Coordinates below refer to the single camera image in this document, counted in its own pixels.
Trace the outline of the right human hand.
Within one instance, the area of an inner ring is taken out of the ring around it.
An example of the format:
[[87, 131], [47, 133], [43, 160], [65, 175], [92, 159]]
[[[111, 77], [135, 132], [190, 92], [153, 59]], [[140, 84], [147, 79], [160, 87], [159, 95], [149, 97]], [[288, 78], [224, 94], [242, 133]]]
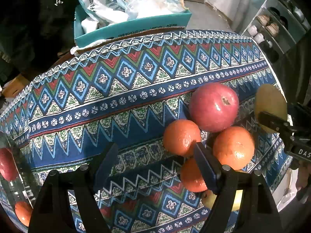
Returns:
[[310, 163], [299, 161], [296, 188], [299, 202], [306, 203], [310, 200]]

